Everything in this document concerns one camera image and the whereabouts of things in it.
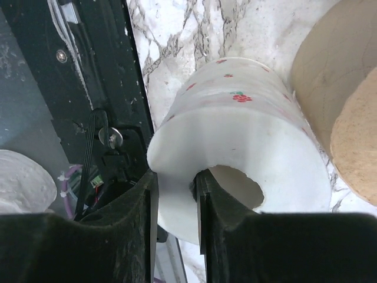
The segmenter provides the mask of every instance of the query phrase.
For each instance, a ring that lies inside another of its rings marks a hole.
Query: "purple cable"
[[[158,279],[156,277],[153,278],[154,283],[165,283],[165,281],[162,281],[161,279]]]
[[[73,212],[71,209],[71,204],[70,204],[70,199],[68,198],[67,192],[68,192],[68,180],[70,177],[75,173],[78,169],[80,169],[82,165],[75,165],[72,166],[67,172],[64,174],[64,181],[61,183],[61,191],[66,193],[65,196],[63,197],[63,202],[64,202],[64,207],[65,211],[67,212],[68,218],[72,219],[73,218]]]

